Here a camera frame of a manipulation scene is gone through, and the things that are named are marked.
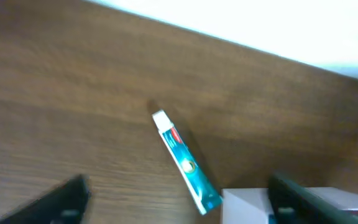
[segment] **toothpaste tube cap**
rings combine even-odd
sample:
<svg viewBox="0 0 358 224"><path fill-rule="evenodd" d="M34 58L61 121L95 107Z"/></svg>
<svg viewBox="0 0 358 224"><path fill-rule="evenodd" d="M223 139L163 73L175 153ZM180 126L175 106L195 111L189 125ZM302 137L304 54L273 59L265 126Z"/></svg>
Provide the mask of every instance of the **toothpaste tube cap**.
<svg viewBox="0 0 358 224"><path fill-rule="evenodd" d="M173 123L171 122L171 120L169 120L164 110L160 110L154 113L153 120L155 125L157 126L157 129L161 132L165 132L173 128Z"/></svg>

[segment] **brown wooden surface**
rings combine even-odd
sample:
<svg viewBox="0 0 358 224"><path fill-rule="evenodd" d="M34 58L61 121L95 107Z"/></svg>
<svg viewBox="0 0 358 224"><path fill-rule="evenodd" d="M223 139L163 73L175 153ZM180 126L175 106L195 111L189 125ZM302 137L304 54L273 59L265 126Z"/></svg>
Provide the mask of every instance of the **brown wooden surface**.
<svg viewBox="0 0 358 224"><path fill-rule="evenodd" d="M10 0L0 215L84 173L91 223L219 223L219 209L198 215L149 101L218 187L263 187L283 170L358 193L357 80L87 2Z"/></svg>

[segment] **black object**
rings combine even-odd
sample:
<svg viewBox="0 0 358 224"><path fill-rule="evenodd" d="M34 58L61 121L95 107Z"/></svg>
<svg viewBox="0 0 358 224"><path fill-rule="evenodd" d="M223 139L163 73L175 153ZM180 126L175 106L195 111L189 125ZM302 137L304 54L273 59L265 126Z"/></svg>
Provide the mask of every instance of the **black object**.
<svg viewBox="0 0 358 224"><path fill-rule="evenodd" d="M87 180L78 175L29 205L6 215L0 224L79 224L90 197Z"/></svg>
<svg viewBox="0 0 358 224"><path fill-rule="evenodd" d="M268 180L267 194L278 224L358 224L358 217L327 203L280 174Z"/></svg>

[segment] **wooden desk surface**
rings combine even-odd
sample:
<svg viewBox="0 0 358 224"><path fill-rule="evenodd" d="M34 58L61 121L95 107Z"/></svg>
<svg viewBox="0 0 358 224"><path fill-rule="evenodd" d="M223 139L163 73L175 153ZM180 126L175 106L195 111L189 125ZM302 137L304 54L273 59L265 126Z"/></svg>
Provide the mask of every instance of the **wooden desk surface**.
<svg viewBox="0 0 358 224"><path fill-rule="evenodd" d="M358 193L357 80L87 2L12 0L0 1L0 215L84 173L90 223L219 223L219 209L198 214L150 101L219 187L282 170Z"/></svg>

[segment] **toothpaste tube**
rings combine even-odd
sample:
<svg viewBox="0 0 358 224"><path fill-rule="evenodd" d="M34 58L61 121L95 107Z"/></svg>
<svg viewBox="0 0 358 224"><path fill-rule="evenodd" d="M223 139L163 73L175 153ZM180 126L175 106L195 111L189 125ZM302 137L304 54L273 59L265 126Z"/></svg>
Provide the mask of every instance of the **toothpaste tube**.
<svg viewBox="0 0 358 224"><path fill-rule="evenodd" d="M162 140L177 164L200 214L207 214L222 203L222 197L201 171L164 110L154 113L153 120Z"/></svg>

